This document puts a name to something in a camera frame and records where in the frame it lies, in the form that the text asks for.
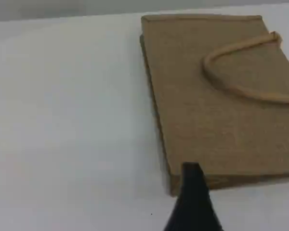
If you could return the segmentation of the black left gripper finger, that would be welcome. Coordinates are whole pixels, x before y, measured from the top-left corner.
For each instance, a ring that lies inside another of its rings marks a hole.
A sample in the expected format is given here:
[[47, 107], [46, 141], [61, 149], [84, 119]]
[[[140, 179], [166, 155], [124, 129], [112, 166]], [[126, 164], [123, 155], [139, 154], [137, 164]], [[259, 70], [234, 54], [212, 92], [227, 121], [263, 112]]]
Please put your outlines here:
[[181, 190], [165, 231], [222, 231], [198, 163], [182, 165]]

